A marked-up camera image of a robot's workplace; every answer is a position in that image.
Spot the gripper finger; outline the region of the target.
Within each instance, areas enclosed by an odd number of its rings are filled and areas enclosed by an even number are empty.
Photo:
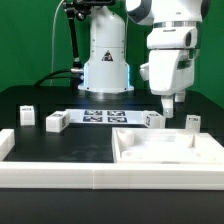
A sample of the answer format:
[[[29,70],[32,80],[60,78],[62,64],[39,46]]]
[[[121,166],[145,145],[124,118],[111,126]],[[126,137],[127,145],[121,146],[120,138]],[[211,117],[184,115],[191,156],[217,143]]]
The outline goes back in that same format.
[[[173,117],[173,96],[162,96],[161,97],[163,116],[166,118]]]
[[[183,103],[185,101],[186,97],[186,92],[185,91],[180,91],[175,94],[175,102],[176,103]]]

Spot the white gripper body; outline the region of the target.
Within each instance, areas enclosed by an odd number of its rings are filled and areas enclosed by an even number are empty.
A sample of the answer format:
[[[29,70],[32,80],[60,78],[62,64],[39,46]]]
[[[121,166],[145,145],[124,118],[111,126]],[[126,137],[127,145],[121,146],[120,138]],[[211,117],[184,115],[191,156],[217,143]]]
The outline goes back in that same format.
[[[194,82],[196,28],[154,28],[147,37],[148,62],[140,74],[154,95],[173,95]]]

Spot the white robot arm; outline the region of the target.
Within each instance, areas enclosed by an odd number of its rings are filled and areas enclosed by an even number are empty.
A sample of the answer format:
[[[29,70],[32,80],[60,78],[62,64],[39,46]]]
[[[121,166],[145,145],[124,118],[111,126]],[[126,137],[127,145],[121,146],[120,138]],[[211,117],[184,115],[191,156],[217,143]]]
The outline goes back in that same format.
[[[152,28],[147,36],[149,60],[140,74],[159,95],[163,115],[173,116],[173,104],[185,100],[194,83],[201,23],[211,0],[126,0],[128,18]],[[90,58],[84,65],[85,91],[99,94],[129,90],[125,63],[125,24],[103,0],[91,2]]]

